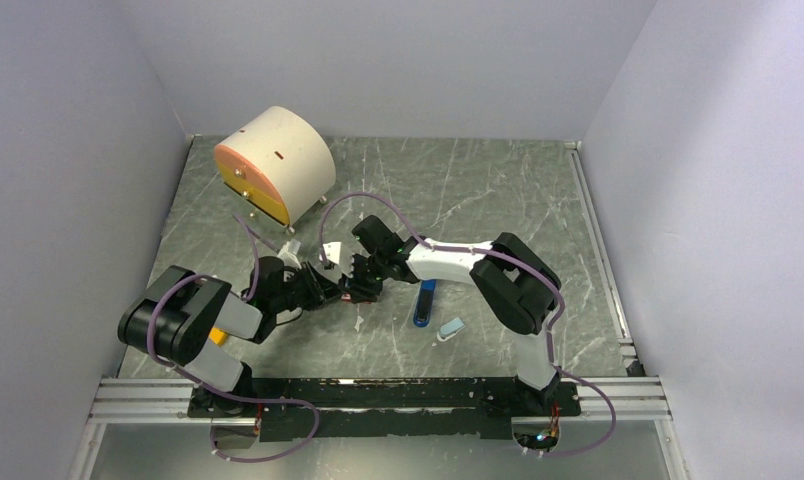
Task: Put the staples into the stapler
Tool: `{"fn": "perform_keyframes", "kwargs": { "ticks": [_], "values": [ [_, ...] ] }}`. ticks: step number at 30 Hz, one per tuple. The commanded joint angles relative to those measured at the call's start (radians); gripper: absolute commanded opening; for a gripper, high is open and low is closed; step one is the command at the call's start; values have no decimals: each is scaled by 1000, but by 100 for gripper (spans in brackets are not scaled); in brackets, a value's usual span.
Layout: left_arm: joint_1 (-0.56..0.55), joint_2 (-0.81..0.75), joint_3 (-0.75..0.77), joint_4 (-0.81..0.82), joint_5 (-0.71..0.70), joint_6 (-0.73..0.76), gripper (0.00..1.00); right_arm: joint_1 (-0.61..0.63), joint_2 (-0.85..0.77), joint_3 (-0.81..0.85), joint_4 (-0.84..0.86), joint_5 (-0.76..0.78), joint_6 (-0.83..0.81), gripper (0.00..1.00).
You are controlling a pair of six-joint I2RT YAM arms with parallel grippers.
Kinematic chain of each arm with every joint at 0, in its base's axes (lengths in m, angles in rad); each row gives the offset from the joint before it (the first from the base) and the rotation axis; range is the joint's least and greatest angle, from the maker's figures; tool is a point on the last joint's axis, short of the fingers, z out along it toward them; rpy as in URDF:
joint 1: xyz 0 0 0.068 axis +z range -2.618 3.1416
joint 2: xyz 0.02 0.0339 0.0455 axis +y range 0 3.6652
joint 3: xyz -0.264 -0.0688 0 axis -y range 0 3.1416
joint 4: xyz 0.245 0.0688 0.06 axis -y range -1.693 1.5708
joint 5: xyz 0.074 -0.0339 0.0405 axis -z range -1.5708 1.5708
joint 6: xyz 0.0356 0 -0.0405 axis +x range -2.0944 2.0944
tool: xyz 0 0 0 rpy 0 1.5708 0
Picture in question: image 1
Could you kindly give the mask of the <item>light blue small stapler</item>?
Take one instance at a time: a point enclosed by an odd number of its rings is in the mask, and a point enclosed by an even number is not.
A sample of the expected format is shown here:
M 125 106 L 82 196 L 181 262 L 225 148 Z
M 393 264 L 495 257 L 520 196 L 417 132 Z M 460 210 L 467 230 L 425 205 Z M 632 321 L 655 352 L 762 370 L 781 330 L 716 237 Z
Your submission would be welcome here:
M 437 331 L 436 338 L 439 342 L 446 342 L 457 335 L 461 330 L 465 328 L 464 322 L 461 320 L 460 317 L 456 317 L 453 320 L 443 324 Z

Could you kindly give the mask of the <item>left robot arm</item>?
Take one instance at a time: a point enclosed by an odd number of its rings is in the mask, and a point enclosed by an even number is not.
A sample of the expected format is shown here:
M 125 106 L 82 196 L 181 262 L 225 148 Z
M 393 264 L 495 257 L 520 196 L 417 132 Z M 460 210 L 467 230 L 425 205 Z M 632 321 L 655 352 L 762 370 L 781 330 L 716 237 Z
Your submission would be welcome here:
M 173 265 L 121 316 L 118 339 L 216 389 L 215 403 L 242 415 L 257 395 L 251 368 L 211 340 L 211 330 L 260 344 L 283 314 L 317 310 L 343 294 L 308 263 L 292 267 L 274 256 L 256 261 L 243 292 L 248 299 L 237 297 L 228 282 Z

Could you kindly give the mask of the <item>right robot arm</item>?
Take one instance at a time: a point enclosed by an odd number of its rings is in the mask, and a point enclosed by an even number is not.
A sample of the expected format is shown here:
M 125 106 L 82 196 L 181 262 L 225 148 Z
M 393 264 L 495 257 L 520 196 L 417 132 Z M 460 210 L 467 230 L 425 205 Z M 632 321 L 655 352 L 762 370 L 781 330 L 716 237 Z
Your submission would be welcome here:
M 540 414 L 556 399 L 561 375 L 554 365 L 548 316 L 561 307 L 561 281 L 516 235 L 503 232 L 479 243 L 448 243 L 411 235 L 402 239 L 371 215 L 352 231 L 363 253 L 324 242 L 320 260 L 352 303 L 377 301 L 387 280 L 443 281 L 474 286 L 495 318 L 515 336 L 517 398 Z

